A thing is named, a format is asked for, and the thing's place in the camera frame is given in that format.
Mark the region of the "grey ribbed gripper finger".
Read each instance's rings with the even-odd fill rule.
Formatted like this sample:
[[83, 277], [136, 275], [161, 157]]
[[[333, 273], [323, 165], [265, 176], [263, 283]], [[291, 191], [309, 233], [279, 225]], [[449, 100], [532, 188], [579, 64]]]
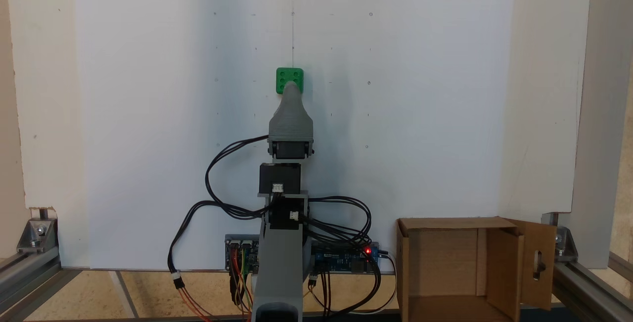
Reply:
[[314, 122], [303, 106], [299, 86], [289, 81], [269, 122], [269, 138], [313, 138]]

